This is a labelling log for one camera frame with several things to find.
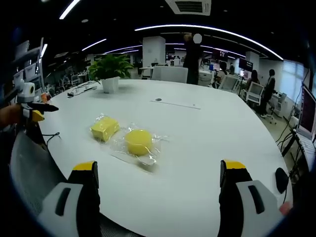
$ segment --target ceiling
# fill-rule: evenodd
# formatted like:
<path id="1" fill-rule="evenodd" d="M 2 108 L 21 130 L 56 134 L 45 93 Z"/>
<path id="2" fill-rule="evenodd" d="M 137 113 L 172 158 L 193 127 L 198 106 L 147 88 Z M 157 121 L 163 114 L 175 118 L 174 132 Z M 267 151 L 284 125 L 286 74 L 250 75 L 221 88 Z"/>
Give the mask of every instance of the ceiling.
<path id="1" fill-rule="evenodd" d="M 311 27 L 313 21 L 309 20 L 312 19 L 312 10 L 303 3 L 291 8 L 288 2 L 286 4 L 283 1 L 213 0 L 210 16 L 198 16 L 175 15 L 164 0 L 81 0 L 64 20 L 59 20 L 72 0 L 45 1 L 9 3 L 15 17 L 6 24 L 8 44 L 12 47 L 25 40 L 30 40 L 31 47 L 36 47 L 40 38 L 44 37 L 44 43 L 48 44 L 44 65 L 63 62 L 69 55 L 82 57 L 88 53 L 98 54 L 139 45 L 143 37 L 161 33 L 167 43 L 182 43 L 183 36 L 178 33 L 183 32 L 202 34 L 202 45 L 242 55 L 246 51 L 260 52 L 261 56 L 279 60 L 254 43 L 222 32 L 183 27 L 134 31 L 136 28 L 164 24 L 193 24 L 224 29 L 257 41 L 284 59 L 308 64 L 307 39 L 313 37 L 309 29 L 314 27 Z M 82 23 L 84 19 L 88 19 L 88 22 Z M 83 48 L 104 38 L 107 40 L 81 52 Z M 167 50 L 173 48 L 172 45 L 167 46 Z M 65 57 L 54 58 L 62 52 L 69 53 Z"/>

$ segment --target rectangular yellow sponge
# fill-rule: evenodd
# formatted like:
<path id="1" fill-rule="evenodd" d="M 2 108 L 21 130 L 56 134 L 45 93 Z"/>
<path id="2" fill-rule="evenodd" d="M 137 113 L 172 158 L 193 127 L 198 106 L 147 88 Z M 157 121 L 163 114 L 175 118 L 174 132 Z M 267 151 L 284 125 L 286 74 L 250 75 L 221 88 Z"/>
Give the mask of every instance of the rectangular yellow sponge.
<path id="1" fill-rule="evenodd" d="M 119 123 L 110 117 L 104 117 L 91 127 L 94 138 L 107 142 L 119 130 Z"/>

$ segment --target potted plant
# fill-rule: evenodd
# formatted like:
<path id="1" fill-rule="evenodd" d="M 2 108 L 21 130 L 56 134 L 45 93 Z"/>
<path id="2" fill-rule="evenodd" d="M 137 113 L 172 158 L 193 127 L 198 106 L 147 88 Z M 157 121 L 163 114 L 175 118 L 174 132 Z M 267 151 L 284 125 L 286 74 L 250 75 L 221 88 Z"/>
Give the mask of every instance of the potted plant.
<path id="1" fill-rule="evenodd" d="M 119 78 L 130 77 L 128 69 L 133 66 L 128 62 L 126 55 L 105 55 L 104 58 L 94 61 L 89 67 L 92 79 L 102 82 L 105 93 L 114 93 L 119 89 Z"/>

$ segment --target white flower pot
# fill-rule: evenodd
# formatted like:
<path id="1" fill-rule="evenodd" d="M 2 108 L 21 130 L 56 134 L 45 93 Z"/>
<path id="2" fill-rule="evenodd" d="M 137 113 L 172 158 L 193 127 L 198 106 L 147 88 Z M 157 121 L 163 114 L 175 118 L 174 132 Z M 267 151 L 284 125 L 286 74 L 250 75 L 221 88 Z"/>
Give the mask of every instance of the white flower pot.
<path id="1" fill-rule="evenodd" d="M 104 93 L 115 93 L 119 90 L 119 77 L 101 79 Z"/>

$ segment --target black hair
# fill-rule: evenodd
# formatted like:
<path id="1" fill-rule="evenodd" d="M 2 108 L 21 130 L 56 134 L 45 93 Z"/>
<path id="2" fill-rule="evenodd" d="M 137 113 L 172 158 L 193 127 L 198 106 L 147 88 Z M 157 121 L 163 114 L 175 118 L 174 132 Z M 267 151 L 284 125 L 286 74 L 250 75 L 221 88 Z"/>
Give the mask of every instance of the black hair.
<path id="1" fill-rule="evenodd" d="M 251 78 L 252 78 L 252 79 L 257 79 L 257 78 L 258 78 L 257 70 L 252 70 Z"/>
<path id="2" fill-rule="evenodd" d="M 275 71 L 274 71 L 273 69 L 270 69 L 269 75 L 270 75 L 270 76 L 274 76 L 275 74 L 276 74 Z"/>
<path id="3" fill-rule="evenodd" d="M 219 67 L 223 70 L 226 71 L 227 64 L 225 62 L 220 62 Z"/>

